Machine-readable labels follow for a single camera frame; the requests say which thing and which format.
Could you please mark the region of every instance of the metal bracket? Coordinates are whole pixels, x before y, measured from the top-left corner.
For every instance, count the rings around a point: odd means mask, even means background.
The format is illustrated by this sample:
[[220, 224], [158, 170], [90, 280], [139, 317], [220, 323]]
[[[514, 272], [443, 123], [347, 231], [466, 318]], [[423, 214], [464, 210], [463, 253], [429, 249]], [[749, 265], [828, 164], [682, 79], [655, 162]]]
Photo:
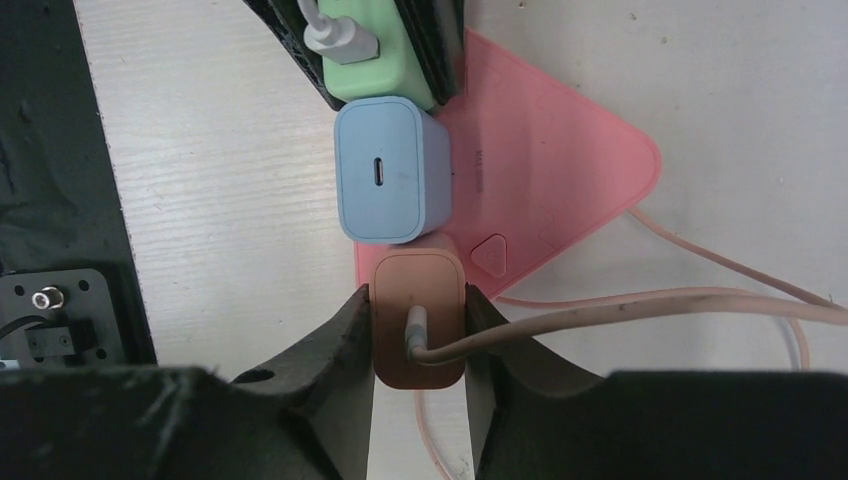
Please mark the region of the metal bracket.
[[[38, 308], [33, 300], [45, 287], [55, 287], [63, 296], [61, 308]], [[0, 277], [0, 325], [18, 318], [38, 315], [47, 320], [90, 320], [97, 345], [78, 354], [75, 364], [117, 365], [126, 363], [121, 332], [109, 286], [100, 272], [92, 269], [22, 273]], [[64, 357], [34, 358], [27, 344], [26, 329], [0, 340], [0, 357], [16, 359], [21, 368], [65, 367]]]

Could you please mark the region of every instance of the metal bolt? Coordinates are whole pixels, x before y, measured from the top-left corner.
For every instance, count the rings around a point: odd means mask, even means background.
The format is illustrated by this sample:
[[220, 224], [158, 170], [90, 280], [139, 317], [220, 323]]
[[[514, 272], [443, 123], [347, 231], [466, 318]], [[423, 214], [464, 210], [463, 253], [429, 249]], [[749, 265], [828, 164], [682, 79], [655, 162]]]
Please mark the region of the metal bolt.
[[39, 310], [58, 310], [65, 305], [65, 295], [56, 287], [44, 287], [32, 294], [32, 306]]

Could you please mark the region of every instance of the charging cable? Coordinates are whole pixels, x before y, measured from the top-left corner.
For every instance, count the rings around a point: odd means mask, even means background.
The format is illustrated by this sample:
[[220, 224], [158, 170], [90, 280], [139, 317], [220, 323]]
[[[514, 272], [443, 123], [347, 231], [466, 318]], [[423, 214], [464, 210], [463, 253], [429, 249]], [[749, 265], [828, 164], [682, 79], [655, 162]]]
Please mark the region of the charging cable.
[[330, 18], [318, 10], [316, 0], [297, 0], [308, 25], [303, 42], [313, 52], [339, 65], [362, 62], [380, 55], [373, 33], [350, 17]]

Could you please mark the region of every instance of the black fabric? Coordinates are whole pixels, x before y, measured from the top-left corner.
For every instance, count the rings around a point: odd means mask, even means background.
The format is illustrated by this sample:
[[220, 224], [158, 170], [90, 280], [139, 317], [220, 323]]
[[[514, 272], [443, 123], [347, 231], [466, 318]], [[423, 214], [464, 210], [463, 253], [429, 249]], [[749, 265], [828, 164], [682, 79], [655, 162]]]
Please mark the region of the black fabric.
[[74, 268], [109, 282], [130, 362], [155, 362], [73, 2], [3, 0], [0, 275]]

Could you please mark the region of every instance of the pink plastic base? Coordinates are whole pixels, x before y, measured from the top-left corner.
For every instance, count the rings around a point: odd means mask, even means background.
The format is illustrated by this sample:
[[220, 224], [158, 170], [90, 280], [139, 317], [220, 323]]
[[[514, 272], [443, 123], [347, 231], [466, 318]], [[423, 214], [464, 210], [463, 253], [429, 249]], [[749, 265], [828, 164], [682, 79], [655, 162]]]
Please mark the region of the pink plastic base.
[[[441, 231], [494, 297], [642, 200], [661, 160], [647, 135], [471, 30], [466, 63], [466, 93], [437, 117], [454, 171]], [[359, 284], [385, 248], [356, 245]]]

